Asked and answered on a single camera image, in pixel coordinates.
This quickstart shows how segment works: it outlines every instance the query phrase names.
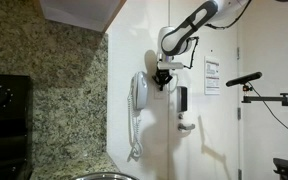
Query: telephone handset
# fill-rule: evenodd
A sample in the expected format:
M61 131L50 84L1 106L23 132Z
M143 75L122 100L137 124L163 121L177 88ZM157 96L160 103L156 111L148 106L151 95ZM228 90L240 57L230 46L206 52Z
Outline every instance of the telephone handset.
M133 125L133 140L130 155L133 158L139 158L143 153L143 147L139 140L140 111L145 108L147 101L147 80L144 72L137 72L132 78L130 93L127 99L129 121Z

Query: metal bowl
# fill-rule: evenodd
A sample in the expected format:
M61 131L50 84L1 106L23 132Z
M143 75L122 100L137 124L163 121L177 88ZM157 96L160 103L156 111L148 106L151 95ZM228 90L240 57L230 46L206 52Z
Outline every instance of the metal bowl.
M139 180L139 179L118 172L97 172L76 177L73 180Z

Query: black mount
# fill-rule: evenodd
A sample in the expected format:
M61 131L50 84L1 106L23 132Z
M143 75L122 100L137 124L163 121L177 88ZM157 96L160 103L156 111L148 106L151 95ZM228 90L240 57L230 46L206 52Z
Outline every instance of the black mount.
M247 93L248 91L252 91L253 88L244 84L243 91ZM288 93L280 93L282 97L271 97L271 96L247 96L244 95L242 103L251 103L252 101L280 101L282 102L282 106L288 106Z

